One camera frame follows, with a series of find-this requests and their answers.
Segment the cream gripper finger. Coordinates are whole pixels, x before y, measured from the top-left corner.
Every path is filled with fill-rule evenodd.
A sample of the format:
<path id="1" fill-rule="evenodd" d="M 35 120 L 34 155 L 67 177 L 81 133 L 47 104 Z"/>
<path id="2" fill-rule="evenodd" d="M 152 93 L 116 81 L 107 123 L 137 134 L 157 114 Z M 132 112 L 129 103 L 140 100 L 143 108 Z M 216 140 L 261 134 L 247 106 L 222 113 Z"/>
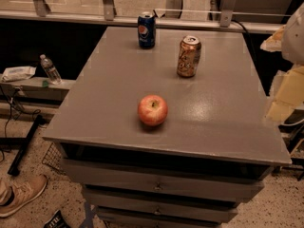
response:
<path id="1" fill-rule="evenodd" d="M 304 103 L 304 66 L 293 65 L 287 72 L 279 71 L 270 89 L 266 118 L 285 122 Z"/>
<path id="2" fill-rule="evenodd" d="M 279 28 L 273 35 L 262 42 L 260 48 L 268 52 L 281 51 L 284 29 L 284 26 Z"/>

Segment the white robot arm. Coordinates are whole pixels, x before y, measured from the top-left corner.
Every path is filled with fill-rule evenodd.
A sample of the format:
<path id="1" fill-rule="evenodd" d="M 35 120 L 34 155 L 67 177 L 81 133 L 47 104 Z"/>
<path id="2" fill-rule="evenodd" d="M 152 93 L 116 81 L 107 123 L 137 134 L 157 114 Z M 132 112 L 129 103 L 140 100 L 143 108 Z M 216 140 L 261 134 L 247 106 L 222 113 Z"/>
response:
<path id="1" fill-rule="evenodd" d="M 304 102 L 304 5 L 301 5 L 260 48 L 269 52 L 281 52 L 282 57 L 293 64 L 283 73 L 279 71 L 270 88 L 266 118 L 277 123 L 286 121 Z"/>

